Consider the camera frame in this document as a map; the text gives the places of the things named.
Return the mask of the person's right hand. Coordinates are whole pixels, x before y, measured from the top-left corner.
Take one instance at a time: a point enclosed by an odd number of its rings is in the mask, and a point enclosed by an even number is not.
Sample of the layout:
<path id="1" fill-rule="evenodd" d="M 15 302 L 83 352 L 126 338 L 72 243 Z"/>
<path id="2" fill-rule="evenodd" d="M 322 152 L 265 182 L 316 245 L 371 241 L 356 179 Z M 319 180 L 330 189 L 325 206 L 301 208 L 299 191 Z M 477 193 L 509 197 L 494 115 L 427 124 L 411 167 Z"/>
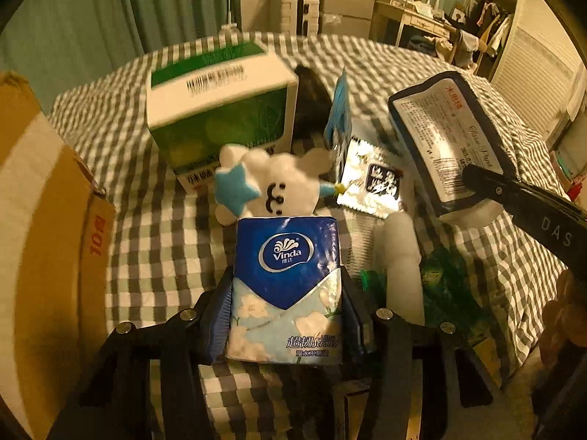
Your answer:
<path id="1" fill-rule="evenodd" d="M 553 367 L 566 342 L 586 347 L 586 284 L 570 269 L 556 280 L 556 297 L 542 310 L 543 332 L 538 346 L 545 367 Z"/>

